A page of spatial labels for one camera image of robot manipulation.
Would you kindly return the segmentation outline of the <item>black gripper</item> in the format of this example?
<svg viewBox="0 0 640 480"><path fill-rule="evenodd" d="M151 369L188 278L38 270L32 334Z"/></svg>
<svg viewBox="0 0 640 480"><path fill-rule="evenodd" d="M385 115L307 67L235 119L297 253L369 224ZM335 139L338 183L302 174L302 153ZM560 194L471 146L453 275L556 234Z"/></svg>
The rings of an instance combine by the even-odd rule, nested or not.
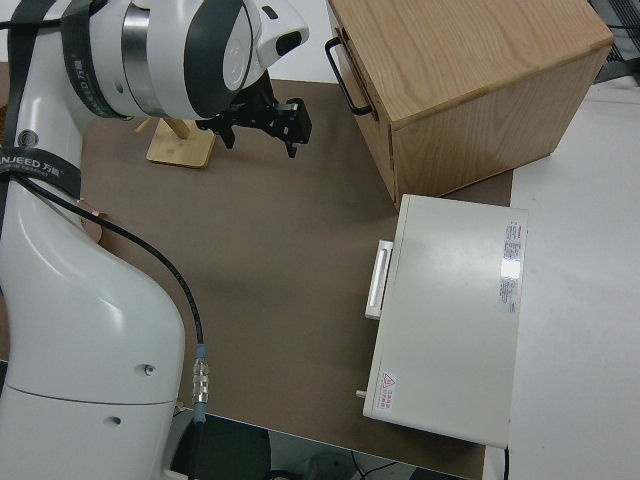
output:
<svg viewBox="0 0 640 480"><path fill-rule="evenodd" d="M284 104L276 98L268 74L241 90L229 107L212 119L196 120L199 130L210 130L219 136L227 149L235 144L233 126L260 128L281 140L290 158L301 145L309 142L312 123L304 101L293 98Z"/></svg>

